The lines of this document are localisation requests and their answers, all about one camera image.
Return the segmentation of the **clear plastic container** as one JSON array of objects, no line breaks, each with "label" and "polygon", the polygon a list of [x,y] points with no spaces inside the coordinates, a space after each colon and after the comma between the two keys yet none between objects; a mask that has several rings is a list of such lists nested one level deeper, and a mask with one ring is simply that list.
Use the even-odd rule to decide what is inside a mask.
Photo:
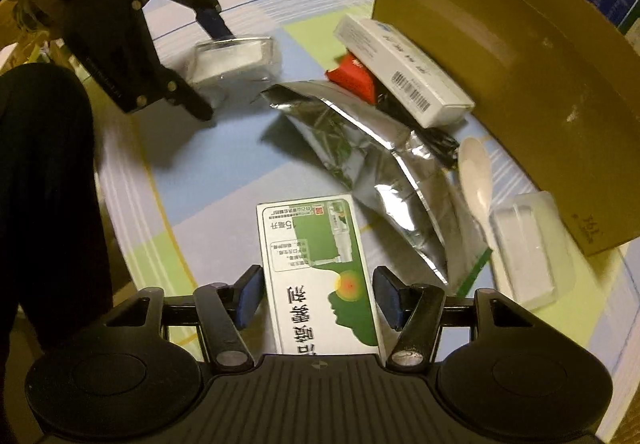
[{"label": "clear plastic container", "polygon": [[271,36],[247,36],[198,43],[186,63],[186,81],[197,88],[218,83],[271,81],[282,55]]}]

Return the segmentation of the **green white medicine box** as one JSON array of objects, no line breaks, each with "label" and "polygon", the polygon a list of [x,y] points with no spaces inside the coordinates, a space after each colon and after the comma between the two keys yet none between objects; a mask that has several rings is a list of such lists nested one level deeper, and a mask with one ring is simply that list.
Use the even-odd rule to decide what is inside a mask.
[{"label": "green white medicine box", "polygon": [[262,267],[277,351],[385,355],[349,195],[259,204]]}]

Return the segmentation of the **small clear plastic box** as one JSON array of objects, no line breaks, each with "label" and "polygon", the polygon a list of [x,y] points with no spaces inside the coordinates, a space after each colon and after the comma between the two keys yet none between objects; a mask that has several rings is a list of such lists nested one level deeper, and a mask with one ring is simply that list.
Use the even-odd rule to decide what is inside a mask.
[{"label": "small clear plastic box", "polygon": [[512,197],[491,213],[511,297],[535,311],[568,294],[575,285],[570,236],[551,193]]}]

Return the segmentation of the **silver foil pouch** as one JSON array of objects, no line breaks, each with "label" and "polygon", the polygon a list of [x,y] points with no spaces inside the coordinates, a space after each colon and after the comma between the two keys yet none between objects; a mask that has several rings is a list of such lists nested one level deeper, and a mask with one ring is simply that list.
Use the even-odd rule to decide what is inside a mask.
[{"label": "silver foil pouch", "polygon": [[488,244],[461,191],[414,130],[327,81],[274,84],[262,97],[442,286],[459,297],[470,292],[488,262]]}]

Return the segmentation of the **white plastic spoon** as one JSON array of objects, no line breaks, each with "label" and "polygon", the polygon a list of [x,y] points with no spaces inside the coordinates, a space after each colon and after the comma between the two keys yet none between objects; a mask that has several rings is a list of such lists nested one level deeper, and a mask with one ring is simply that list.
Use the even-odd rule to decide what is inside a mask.
[{"label": "white plastic spoon", "polygon": [[460,144],[458,167],[464,199],[489,239],[492,235],[489,222],[492,199],[491,161],[486,148],[477,138],[465,138]]}]

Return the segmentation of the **red candy packet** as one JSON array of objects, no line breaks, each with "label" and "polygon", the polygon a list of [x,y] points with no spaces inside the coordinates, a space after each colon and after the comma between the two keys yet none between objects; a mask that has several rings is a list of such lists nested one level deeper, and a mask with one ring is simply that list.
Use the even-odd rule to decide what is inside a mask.
[{"label": "red candy packet", "polygon": [[378,103],[374,75],[351,52],[341,58],[336,68],[326,71],[326,78],[372,106]]}]

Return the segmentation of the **white long medicine box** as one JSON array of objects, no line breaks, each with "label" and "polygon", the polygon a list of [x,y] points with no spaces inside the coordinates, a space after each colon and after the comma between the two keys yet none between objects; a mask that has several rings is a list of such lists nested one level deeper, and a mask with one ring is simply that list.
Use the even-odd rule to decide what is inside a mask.
[{"label": "white long medicine box", "polygon": [[460,85],[393,26],[348,14],[334,35],[424,129],[454,124],[474,109]]}]

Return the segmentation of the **checkered tablecloth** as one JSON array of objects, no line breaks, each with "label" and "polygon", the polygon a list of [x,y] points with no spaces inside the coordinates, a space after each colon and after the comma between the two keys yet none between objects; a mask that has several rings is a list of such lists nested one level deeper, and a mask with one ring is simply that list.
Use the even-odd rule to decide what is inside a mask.
[{"label": "checkered tablecloth", "polygon": [[[267,35],[284,81],[320,80],[342,55],[333,31],[344,14],[370,14],[373,0],[220,0],[239,36]],[[170,295],[232,282],[260,259],[258,204],[336,195],[340,184],[306,141],[252,88],[222,95],[210,122],[159,101],[124,115],[94,98],[100,181],[132,280]],[[594,256],[571,248],[574,285],[543,308],[547,323],[602,360],[614,396],[599,434],[637,442],[639,246]]]}]

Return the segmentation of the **brown cardboard box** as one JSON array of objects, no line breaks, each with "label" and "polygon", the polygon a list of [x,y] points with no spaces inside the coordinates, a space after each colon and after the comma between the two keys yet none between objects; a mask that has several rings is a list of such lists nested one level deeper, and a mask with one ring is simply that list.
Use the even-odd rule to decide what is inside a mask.
[{"label": "brown cardboard box", "polygon": [[639,57],[585,0],[375,0],[552,194],[583,253],[639,234]]}]

